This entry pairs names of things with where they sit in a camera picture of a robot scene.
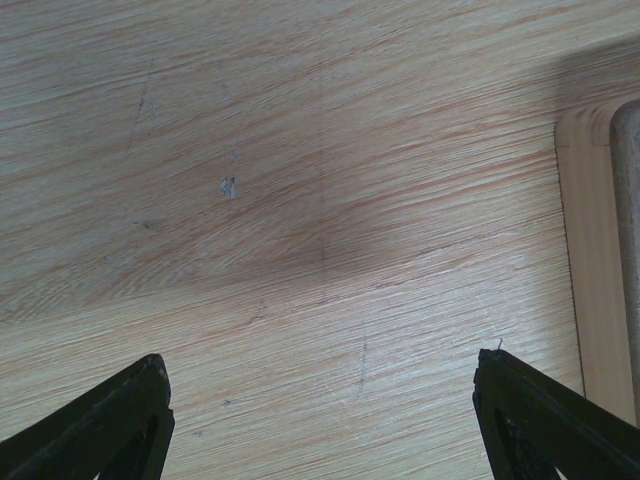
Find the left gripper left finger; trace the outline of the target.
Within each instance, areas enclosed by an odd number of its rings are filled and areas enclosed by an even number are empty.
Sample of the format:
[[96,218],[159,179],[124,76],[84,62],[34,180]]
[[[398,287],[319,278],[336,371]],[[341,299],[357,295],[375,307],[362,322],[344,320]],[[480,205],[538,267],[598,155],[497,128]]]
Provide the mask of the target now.
[[149,354],[1,442],[3,479],[159,479],[175,426]]

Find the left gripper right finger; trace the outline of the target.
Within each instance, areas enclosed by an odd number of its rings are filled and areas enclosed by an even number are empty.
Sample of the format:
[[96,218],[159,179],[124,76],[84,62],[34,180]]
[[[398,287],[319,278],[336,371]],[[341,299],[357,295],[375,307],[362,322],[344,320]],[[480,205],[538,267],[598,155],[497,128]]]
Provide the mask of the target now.
[[639,429],[505,350],[482,349],[472,400],[496,479],[637,479]]

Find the wooden chess board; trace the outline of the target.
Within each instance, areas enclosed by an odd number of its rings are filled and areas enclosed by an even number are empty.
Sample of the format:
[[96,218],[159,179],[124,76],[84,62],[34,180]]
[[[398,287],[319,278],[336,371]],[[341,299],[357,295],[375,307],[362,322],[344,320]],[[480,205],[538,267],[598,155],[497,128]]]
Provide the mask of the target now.
[[585,396],[638,425],[638,99],[567,112],[555,148]]

